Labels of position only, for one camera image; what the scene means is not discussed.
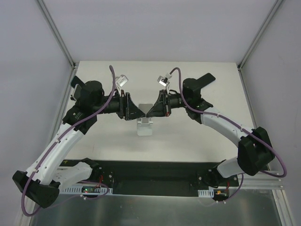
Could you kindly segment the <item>silver metal phone stand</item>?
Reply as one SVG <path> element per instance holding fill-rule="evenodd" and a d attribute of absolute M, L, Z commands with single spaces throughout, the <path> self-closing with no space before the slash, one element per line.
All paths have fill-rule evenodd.
<path fill-rule="evenodd" d="M 143 113 L 146 114 L 153 107 L 153 104 L 139 104 L 138 107 Z M 152 125 L 152 118 L 143 117 L 137 119 L 137 135 L 140 137 L 151 136 Z"/>

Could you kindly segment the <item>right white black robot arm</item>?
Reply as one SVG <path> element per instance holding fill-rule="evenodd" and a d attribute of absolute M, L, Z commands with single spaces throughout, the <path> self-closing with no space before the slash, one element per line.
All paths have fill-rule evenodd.
<path fill-rule="evenodd" d="M 272 151 L 269 150 L 271 143 L 265 129 L 261 127 L 245 128 L 236 122 L 231 122 L 225 119 L 211 103 L 201 97 L 201 89 L 215 81 L 212 74 L 207 73 L 198 79 L 185 79 L 182 83 L 182 94 L 175 91 L 169 93 L 169 78 L 168 75 L 158 78 L 158 83 L 165 89 L 159 92 L 156 103 L 146 116 L 168 117 L 173 108 L 181 108 L 189 104 L 193 110 L 189 108 L 185 110 L 191 119 L 214 129 L 229 139 L 238 148 L 238 155 L 220 162 L 213 168 L 212 182 L 215 185 L 224 185 L 229 177 L 236 174 L 245 173 L 254 176 L 275 158 Z"/>

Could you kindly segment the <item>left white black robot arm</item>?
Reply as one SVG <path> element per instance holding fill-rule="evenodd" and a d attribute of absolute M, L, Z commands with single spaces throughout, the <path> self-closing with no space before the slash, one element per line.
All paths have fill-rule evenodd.
<path fill-rule="evenodd" d="M 57 199 L 60 191 L 86 180 L 95 183 L 99 179 L 97 164 L 86 158 L 66 173 L 58 174 L 68 152 L 82 139 L 97 122 L 101 113 L 116 113 L 126 121 L 145 116 L 132 101 L 128 92 L 112 91 L 105 96 L 102 84 L 98 81 L 72 82 L 75 88 L 75 105 L 67 111 L 53 140 L 39 158 L 26 170 L 16 171 L 13 181 L 22 197 L 28 197 L 42 208 L 48 208 Z"/>

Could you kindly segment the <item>blue phone top right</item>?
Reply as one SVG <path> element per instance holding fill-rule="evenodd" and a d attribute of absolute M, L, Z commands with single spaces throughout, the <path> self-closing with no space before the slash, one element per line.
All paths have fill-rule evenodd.
<path fill-rule="evenodd" d="M 216 78 L 211 73 L 206 73 L 197 79 L 197 87 L 202 89 L 210 83 L 214 82 Z"/>

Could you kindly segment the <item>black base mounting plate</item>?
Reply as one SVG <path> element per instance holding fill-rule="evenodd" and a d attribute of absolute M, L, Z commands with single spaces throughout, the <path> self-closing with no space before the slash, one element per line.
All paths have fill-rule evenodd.
<path fill-rule="evenodd" d="M 238 191 L 243 178 L 233 175 L 221 178 L 212 172 L 216 162 L 151 162 L 151 161 L 93 161 L 64 160 L 61 168 L 71 169 L 86 163 L 93 171 L 89 178 L 80 179 L 74 185 L 112 188 L 111 195 L 198 197 L 198 190 L 221 191 L 216 198 L 224 201 Z"/>

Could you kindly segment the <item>left aluminium frame post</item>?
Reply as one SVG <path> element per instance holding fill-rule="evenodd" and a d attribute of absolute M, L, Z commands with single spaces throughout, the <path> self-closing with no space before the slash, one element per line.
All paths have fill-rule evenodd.
<path fill-rule="evenodd" d="M 66 60 L 68 61 L 69 65 L 74 68 L 76 66 L 76 62 L 73 60 L 51 14 L 50 14 L 50 11 L 49 9 L 47 8 L 46 4 L 45 4 L 45 1 L 44 0 L 36 0 L 35 1 L 42 13 L 42 15 L 44 16 L 58 46 L 60 47 L 64 57 L 66 58 Z"/>

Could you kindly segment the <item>aluminium frame post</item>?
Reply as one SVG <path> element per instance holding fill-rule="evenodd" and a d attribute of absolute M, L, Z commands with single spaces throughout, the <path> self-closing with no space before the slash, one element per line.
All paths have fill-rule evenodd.
<path fill-rule="evenodd" d="M 66 60 L 68 61 L 69 65 L 74 68 L 76 66 L 76 62 L 73 60 L 51 14 L 50 14 L 50 11 L 49 9 L 47 8 L 46 4 L 45 4 L 45 1 L 44 0 L 36 0 L 35 1 L 42 13 L 42 15 L 44 16 L 58 46 L 60 47 L 64 57 L 66 58 Z"/>
<path fill-rule="evenodd" d="M 262 39 L 263 35 L 268 29 L 268 26 L 271 24 L 273 21 L 274 17 L 276 16 L 277 12 L 279 9 L 282 7 L 282 5 L 285 3 L 285 0 L 276 0 L 271 9 L 269 10 L 267 16 L 265 17 L 263 23 L 261 24 L 259 30 L 257 31 L 256 35 L 254 36 L 250 46 L 248 47 L 247 51 L 243 55 L 242 59 L 240 62 L 237 64 L 238 71 L 240 72 L 245 64 L 247 63 L 249 57 L 251 54 L 254 52 L 255 48 L 259 44 L 260 40 Z"/>

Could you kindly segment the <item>right aluminium frame post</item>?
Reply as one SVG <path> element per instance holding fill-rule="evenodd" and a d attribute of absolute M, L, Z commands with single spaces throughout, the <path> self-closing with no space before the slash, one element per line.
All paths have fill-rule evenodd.
<path fill-rule="evenodd" d="M 271 24 L 273 21 L 274 17 L 276 16 L 277 12 L 279 9 L 282 7 L 282 5 L 285 3 L 285 0 L 276 0 L 271 9 L 269 10 L 267 16 L 265 17 L 263 23 L 261 24 L 259 30 L 257 31 L 256 35 L 254 36 L 250 46 L 248 47 L 247 51 L 243 55 L 242 59 L 240 62 L 237 64 L 238 71 L 240 72 L 245 64 L 247 63 L 249 57 L 251 54 L 254 52 L 255 48 L 259 44 L 260 40 L 262 39 L 263 35 L 268 29 L 268 26 Z"/>

